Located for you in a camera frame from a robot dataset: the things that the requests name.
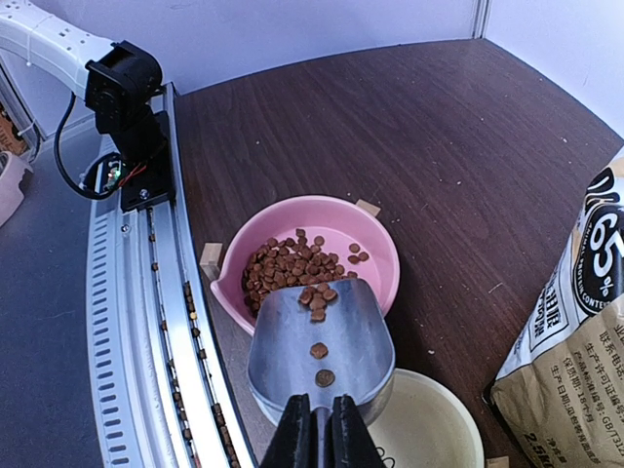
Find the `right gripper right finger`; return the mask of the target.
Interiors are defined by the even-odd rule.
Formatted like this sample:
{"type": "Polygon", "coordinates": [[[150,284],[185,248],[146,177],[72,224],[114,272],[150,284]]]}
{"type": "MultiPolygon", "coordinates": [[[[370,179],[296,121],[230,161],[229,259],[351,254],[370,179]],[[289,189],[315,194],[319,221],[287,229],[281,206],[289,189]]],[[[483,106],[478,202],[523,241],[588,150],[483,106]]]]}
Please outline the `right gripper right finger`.
{"type": "Polygon", "coordinates": [[[330,460],[330,467],[384,467],[367,425],[348,395],[333,400],[330,460]]]}

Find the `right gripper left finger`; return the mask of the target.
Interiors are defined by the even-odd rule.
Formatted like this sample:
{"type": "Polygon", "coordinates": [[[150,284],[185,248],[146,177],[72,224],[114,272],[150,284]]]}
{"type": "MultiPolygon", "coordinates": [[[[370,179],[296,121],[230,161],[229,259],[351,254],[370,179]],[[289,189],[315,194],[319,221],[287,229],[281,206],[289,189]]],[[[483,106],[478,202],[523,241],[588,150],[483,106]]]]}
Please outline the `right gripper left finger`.
{"type": "Polygon", "coordinates": [[[311,466],[311,409],[307,394],[292,395],[260,462],[261,468],[311,466]]]}

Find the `metal food scoop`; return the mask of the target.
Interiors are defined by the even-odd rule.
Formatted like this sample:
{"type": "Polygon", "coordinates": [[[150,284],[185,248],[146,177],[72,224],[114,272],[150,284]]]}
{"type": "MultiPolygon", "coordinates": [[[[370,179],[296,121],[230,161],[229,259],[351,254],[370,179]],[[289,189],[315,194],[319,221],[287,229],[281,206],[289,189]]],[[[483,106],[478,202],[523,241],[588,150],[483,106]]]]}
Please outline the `metal food scoop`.
{"type": "Polygon", "coordinates": [[[261,466],[382,466],[368,427],[389,400],[395,359],[366,281],[268,295],[248,362],[253,396],[277,426],[261,466]]]}

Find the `brown dog food bag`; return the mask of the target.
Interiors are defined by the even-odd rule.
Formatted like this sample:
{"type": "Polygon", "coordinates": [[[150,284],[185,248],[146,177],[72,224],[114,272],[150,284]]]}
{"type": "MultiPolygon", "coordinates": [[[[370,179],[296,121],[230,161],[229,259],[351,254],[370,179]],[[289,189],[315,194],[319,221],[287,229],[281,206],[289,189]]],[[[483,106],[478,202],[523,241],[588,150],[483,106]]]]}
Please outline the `brown dog food bag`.
{"type": "Polygon", "coordinates": [[[534,466],[622,466],[621,152],[587,186],[559,263],[485,397],[534,466]]]}

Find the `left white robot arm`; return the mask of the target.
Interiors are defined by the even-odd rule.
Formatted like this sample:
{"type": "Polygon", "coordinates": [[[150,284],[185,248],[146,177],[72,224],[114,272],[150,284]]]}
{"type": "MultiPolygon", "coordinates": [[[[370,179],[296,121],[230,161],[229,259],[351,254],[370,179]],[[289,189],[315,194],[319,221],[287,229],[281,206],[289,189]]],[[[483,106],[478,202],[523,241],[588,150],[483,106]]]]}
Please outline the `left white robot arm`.
{"type": "Polygon", "coordinates": [[[97,160],[114,164],[106,182],[76,182],[61,159],[60,137],[68,120],[61,117],[54,157],[75,193],[92,201],[119,194],[125,212],[175,198],[169,116],[151,107],[151,100],[165,92],[155,57],[128,41],[92,35],[30,1],[2,2],[1,48],[60,80],[72,102],[82,100],[94,112],[97,131],[112,139],[114,152],[97,160]]]}

